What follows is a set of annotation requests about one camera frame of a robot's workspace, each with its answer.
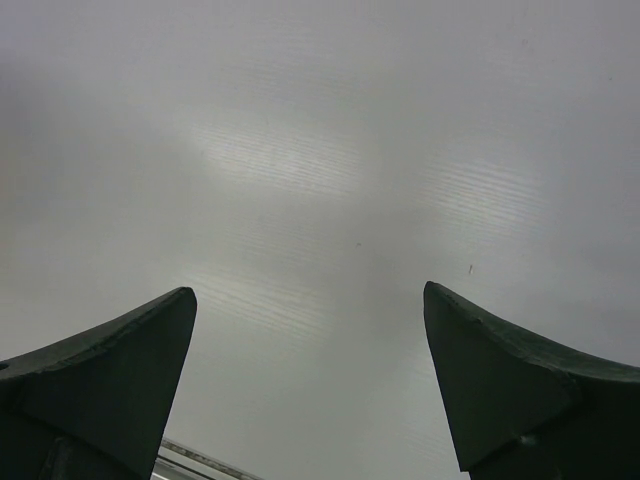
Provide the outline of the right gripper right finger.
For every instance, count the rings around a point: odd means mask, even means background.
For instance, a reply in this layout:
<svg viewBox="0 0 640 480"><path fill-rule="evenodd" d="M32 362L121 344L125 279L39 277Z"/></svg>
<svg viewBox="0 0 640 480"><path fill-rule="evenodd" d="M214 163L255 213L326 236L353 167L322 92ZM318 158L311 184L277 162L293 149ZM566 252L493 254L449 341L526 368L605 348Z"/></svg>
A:
<svg viewBox="0 0 640 480"><path fill-rule="evenodd" d="M636 479L639 370L423 292L456 458L473 479Z"/></svg>

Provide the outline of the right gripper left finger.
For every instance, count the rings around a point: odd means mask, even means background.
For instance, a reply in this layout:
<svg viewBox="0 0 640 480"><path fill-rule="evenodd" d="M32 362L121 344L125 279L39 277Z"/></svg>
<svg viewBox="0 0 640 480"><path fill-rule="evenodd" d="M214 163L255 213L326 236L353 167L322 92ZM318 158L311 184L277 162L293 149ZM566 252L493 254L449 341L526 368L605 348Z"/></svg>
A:
<svg viewBox="0 0 640 480"><path fill-rule="evenodd" d="M177 288L2 361L2 478L150 478L196 311Z"/></svg>

